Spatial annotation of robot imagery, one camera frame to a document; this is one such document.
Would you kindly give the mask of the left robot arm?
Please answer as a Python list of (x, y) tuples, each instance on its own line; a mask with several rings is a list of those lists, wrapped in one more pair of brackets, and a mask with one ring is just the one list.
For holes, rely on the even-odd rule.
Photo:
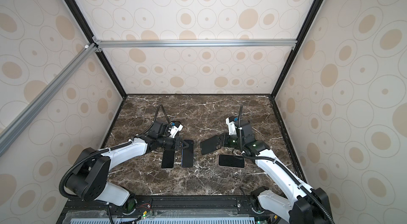
[(84, 149), (73, 166), (62, 176), (59, 193), (67, 199), (101, 201), (119, 207), (132, 207), (136, 200), (131, 193), (108, 182), (109, 172), (121, 163), (144, 156), (156, 149), (176, 151), (189, 147), (178, 135), (183, 125), (156, 120), (149, 130), (114, 147)]

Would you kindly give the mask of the bare black phone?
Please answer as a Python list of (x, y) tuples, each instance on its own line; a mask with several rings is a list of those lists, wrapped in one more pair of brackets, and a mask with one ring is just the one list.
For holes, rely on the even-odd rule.
[(161, 163), (162, 169), (171, 169), (174, 167), (176, 152), (174, 150), (165, 149), (163, 152), (163, 159)]
[(182, 150), (181, 166), (182, 168), (190, 168), (194, 164), (194, 141), (186, 140), (188, 147)]

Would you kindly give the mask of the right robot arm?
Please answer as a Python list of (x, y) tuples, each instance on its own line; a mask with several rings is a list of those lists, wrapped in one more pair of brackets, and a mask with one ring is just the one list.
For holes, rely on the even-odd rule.
[(270, 146), (255, 138), (249, 121), (232, 116), (225, 122), (228, 126), (225, 146), (240, 150), (244, 159), (253, 161), (284, 193), (279, 196), (264, 187), (253, 191), (250, 200), (254, 212), (270, 211), (289, 224), (334, 222), (327, 193), (296, 176)]

